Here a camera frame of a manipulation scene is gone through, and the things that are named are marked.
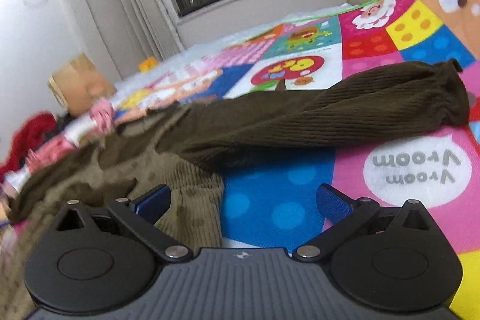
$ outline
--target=play mat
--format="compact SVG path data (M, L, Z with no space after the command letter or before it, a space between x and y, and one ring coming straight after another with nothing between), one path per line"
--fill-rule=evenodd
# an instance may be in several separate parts
M226 246L291 252L331 224L321 183L382 205L420 199L462 260L452 308L480 319L480 0L374 0L340 10L257 27L137 74L117 86L117 117L176 100L325 89L380 65L457 59L471 98L468 127L358 148L285 152L281 163L229 172L221 222Z

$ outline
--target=white wall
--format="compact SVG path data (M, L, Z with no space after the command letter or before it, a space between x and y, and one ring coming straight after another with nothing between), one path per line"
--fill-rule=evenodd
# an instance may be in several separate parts
M81 41L82 51L110 82L121 76L105 46L86 0L62 0L64 13L75 36Z
M22 0L0 0L0 160L27 117L62 112L47 87L51 73L76 56L75 41L59 0L28 8Z
M138 72L148 56L141 48L121 0L86 0L115 67L125 78Z
M288 14L337 6L345 0L234 0L215 5L208 11L180 20L177 30L186 48L256 25L280 19Z

